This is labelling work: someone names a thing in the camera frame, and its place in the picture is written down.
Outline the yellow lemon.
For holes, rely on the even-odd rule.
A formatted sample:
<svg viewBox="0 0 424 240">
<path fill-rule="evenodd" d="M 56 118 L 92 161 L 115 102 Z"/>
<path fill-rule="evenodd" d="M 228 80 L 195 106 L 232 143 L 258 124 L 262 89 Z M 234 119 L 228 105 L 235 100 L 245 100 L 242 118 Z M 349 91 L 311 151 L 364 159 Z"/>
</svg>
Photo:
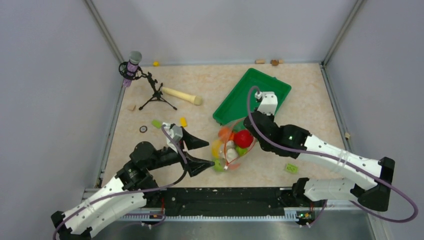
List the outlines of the yellow lemon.
<svg viewBox="0 0 424 240">
<path fill-rule="evenodd" d="M 211 144 L 211 154 L 215 159 L 220 158 L 222 144 L 219 139 L 214 140 Z"/>
</svg>

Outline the green apple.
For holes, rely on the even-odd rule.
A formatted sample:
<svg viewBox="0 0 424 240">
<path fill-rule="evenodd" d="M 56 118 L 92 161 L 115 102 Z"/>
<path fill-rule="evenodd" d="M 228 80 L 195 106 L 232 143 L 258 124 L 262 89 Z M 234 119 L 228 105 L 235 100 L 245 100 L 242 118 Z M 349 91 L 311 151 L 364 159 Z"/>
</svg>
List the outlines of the green apple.
<svg viewBox="0 0 424 240">
<path fill-rule="evenodd" d="M 214 161 L 213 169 L 216 172 L 225 172 L 226 171 L 226 169 L 225 169 L 225 162 L 222 159 L 216 158 L 213 161 Z"/>
</svg>

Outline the orange mini pumpkin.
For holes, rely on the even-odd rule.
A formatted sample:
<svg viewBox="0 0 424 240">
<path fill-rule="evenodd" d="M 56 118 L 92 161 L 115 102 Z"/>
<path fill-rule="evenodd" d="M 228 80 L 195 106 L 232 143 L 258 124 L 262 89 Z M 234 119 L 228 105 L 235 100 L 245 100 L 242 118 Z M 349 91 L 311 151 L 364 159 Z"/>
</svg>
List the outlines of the orange mini pumpkin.
<svg viewBox="0 0 424 240">
<path fill-rule="evenodd" d="M 232 141 L 235 133 L 230 127 L 223 126 L 218 132 L 218 138 L 221 142 Z"/>
</svg>

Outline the white garlic bulbs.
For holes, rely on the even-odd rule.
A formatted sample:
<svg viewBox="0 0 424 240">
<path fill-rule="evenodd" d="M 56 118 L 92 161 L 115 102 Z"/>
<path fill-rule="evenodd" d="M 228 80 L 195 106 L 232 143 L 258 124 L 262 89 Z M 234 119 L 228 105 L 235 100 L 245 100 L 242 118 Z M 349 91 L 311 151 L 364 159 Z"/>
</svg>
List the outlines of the white garlic bulbs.
<svg viewBox="0 0 424 240">
<path fill-rule="evenodd" d="M 236 160 L 239 157 L 238 153 L 236 152 L 236 145 L 234 141 L 232 140 L 228 141 L 225 144 L 223 148 L 223 153 L 224 153 L 224 158 L 228 163 Z"/>
</svg>

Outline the clear zip bag orange zipper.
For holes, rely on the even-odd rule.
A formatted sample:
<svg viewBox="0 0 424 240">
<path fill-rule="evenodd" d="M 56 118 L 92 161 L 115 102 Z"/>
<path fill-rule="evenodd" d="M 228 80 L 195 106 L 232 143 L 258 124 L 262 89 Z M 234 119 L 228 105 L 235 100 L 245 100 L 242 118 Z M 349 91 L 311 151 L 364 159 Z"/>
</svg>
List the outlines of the clear zip bag orange zipper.
<svg viewBox="0 0 424 240">
<path fill-rule="evenodd" d="M 216 139 L 210 145 L 211 157 L 215 163 L 214 170 L 216 172 L 236 170 L 256 142 L 257 139 L 245 128 L 243 118 L 222 125 Z"/>
</svg>

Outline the red apple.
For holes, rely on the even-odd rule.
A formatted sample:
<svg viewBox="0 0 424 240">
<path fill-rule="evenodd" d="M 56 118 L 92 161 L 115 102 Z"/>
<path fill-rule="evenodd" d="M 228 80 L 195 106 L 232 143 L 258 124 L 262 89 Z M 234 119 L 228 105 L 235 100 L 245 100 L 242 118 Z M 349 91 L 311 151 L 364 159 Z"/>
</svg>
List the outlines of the red apple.
<svg viewBox="0 0 424 240">
<path fill-rule="evenodd" d="M 254 137 L 247 129 L 243 129 L 234 134 L 234 143 L 240 148 L 248 148 L 254 142 Z"/>
</svg>

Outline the green plastic tray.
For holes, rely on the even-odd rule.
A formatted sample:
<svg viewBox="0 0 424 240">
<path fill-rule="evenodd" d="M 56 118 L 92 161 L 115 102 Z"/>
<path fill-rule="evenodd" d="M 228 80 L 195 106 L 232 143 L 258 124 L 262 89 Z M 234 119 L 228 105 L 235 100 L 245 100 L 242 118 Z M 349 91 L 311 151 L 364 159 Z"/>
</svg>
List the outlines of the green plastic tray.
<svg viewBox="0 0 424 240">
<path fill-rule="evenodd" d="M 234 120 L 246 117 L 247 97 L 251 87 L 257 86 L 261 91 L 274 92 L 278 104 L 278 111 L 282 103 L 292 90 L 292 86 L 267 75 L 255 68 L 249 68 L 235 87 L 230 91 L 212 117 L 220 125 L 226 125 Z"/>
</svg>

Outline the peach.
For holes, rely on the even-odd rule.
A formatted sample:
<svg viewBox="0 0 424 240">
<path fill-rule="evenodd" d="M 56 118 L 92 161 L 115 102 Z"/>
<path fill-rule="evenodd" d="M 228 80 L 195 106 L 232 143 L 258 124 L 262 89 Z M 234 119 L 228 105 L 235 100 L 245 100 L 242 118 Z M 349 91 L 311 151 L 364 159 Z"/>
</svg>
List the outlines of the peach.
<svg viewBox="0 0 424 240">
<path fill-rule="evenodd" d="M 236 170 L 237 168 L 239 168 L 240 167 L 240 163 L 234 163 L 234 164 L 229 164 L 228 166 L 227 166 L 227 170 L 228 171 L 234 171 L 234 170 Z"/>
</svg>

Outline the green lime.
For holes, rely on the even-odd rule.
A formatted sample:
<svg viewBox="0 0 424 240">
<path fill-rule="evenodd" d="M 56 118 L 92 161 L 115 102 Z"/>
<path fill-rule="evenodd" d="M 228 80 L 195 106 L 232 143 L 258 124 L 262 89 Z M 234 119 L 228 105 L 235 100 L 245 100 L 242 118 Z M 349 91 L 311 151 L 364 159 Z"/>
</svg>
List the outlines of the green lime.
<svg viewBox="0 0 424 240">
<path fill-rule="evenodd" d="M 245 155 L 249 151 L 248 148 L 241 148 L 241 147 L 238 147 L 238 146 L 235 148 L 235 150 L 236 150 L 239 157 L 242 157 L 243 155 Z"/>
</svg>

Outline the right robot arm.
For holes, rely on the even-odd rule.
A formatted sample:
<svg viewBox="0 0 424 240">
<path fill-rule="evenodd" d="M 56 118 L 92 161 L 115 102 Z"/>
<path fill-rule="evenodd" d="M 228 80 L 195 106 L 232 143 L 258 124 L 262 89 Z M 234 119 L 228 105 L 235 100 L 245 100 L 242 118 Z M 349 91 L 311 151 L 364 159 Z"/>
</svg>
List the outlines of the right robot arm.
<svg viewBox="0 0 424 240">
<path fill-rule="evenodd" d="M 299 178 L 292 185 L 297 205 L 345 200 L 356 201 L 374 211 L 388 210 L 391 189 L 378 180 L 392 182 L 394 160 L 361 157 L 319 139 L 304 128 L 293 124 L 278 126 L 273 120 L 272 116 L 254 111 L 243 120 L 243 125 L 263 151 L 320 165 L 340 175 L 333 179 Z"/>
</svg>

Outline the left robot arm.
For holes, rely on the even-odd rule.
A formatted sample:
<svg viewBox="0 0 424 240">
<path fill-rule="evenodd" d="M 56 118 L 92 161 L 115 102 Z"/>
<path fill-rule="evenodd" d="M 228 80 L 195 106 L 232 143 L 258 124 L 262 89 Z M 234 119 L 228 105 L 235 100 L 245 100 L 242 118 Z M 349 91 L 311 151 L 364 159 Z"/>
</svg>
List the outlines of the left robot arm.
<svg viewBox="0 0 424 240">
<path fill-rule="evenodd" d="M 188 133 L 184 127 L 164 124 L 161 127 L 166 146 L 154 147 L 141 141 L 129 155 L 130 160 L 97 192 L 67 211 L 51 215 L 54 240 L 90 240 L 109 224 L 146 205 L 160 202 L 160 193 L 180 183 L 187 175 L 194 177 L 215 165 L 213 161 L 191 156 L 188 151 L 209 146 L 209 142 Z M 158 186 L 152 170 L 180 164 L 181 176 Z"/>
</svg>

